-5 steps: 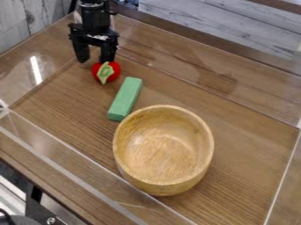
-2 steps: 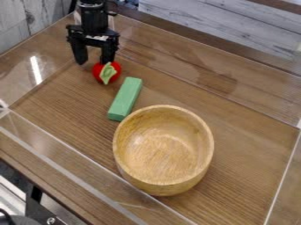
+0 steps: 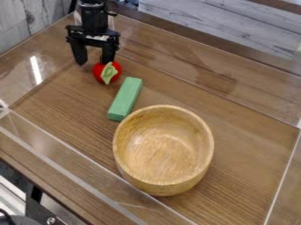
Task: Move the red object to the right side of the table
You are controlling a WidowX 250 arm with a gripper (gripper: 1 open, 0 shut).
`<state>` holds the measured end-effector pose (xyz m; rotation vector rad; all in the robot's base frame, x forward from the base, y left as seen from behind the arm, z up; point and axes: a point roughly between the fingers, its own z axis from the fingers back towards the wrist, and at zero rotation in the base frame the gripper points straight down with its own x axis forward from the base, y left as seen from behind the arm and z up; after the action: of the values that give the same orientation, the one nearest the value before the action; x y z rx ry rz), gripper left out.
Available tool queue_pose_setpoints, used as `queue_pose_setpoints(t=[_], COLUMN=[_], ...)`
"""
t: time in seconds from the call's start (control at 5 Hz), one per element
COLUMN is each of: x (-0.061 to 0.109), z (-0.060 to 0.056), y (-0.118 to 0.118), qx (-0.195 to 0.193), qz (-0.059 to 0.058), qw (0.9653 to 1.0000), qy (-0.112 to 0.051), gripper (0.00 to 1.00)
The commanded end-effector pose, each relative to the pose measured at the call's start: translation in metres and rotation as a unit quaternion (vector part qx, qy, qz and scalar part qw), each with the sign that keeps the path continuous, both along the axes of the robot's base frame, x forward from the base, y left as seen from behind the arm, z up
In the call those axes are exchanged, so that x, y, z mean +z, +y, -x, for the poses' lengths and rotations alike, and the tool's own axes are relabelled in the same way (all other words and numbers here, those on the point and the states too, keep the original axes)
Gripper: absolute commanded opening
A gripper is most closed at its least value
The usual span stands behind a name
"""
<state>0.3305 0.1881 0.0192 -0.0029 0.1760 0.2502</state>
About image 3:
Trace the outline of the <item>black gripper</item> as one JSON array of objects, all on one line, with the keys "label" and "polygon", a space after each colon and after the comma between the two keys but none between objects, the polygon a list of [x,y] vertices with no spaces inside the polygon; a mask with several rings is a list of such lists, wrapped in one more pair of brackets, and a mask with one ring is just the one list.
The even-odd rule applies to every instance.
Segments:
[{"label": "black gripper", "polygon": [[101,64],[113,61],[120,34],[108,25],[108,17],[116,16],[108,11],[107,0],[79,0],[79,25],[68,25],[67,42],[71,45],[75,62],[83,65],[87,62],[87,46],[101,48]]}]

